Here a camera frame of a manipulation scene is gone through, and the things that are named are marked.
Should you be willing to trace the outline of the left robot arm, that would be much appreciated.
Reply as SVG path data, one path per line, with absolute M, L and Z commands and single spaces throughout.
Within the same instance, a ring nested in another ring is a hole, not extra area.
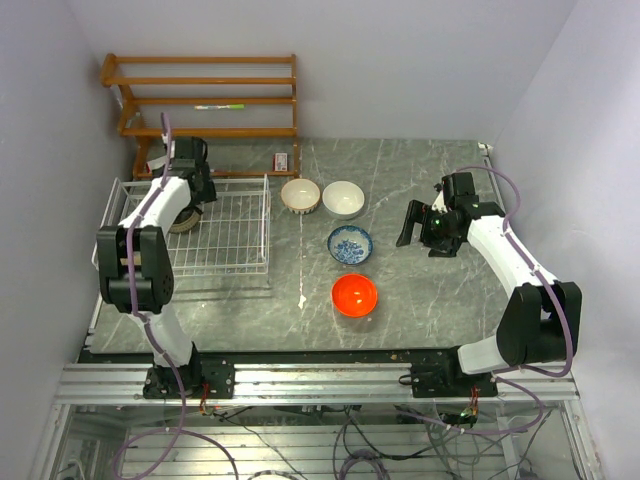
M 201 391 L 204 373 L 172 304 L 175 278 L 166 237 L 193 230 L 203 205 L 217 193 L 203 139 L 163 140 L 166 156 L 144 198 L 119 224 L 99 229 L 97 269 L 103 301 L 133 320 L 152 347 L 144 396 L 192 397 Z

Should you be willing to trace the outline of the brown patterned bowl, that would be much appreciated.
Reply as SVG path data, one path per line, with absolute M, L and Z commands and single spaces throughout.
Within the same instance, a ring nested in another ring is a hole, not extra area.
M 198 206 L 189 206 L 183 209 L 171 227 L 169 232 L 172 234 L 182 234 L 194 229 L 202 217 L 202 210 Z

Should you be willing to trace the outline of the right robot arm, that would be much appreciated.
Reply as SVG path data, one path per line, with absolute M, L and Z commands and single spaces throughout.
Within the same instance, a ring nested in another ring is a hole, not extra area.
M 582 292 L 537 262 L 494 201 L 482 201 L 470 170 L 444 176 L 431 204 L 409 203 L 397 246 L 410 244 L 414 228 L 432 258 L 453 258 L 473 247 L 500 281 L 508 303 L 493 336 L 448 349 L 427 350 L 400 377 L 414 397 L 494 396 L 496 375 L 519 369 L 550 378 L 566 376 L 577 351 Z

